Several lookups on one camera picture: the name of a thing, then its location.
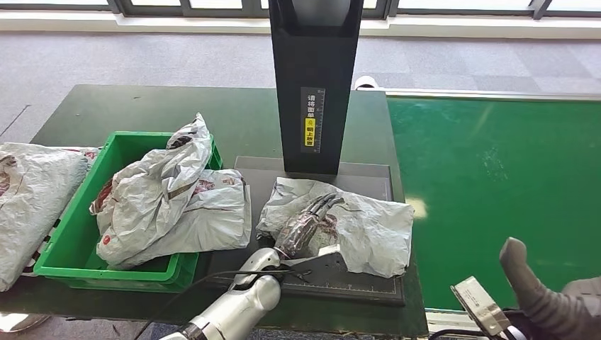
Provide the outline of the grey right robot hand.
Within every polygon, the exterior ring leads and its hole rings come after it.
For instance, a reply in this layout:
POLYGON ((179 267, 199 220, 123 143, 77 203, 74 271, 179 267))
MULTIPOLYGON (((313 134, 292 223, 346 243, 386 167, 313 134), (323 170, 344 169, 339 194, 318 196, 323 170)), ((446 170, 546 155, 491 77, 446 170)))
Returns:
POLYGON ((556 339, 600 338, 600 277, 573 280, 561 292, 547 288, 527 263, 527 247, 509 237, 499 254, 517 304, 530 322, 556 339))

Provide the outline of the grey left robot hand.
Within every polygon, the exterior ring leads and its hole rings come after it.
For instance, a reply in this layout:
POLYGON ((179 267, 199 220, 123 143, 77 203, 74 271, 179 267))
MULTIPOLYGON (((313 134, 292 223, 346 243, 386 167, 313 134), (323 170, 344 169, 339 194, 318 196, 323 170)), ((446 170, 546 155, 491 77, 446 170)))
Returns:
POLYGON ((334 231, 336 217, 329 211, 344 203, 335 193, 318 196, 306 208, 291 217, 279 231, 274 248, 283 260, 299 259, 307 252, 311 239, 320 227, 334 231))

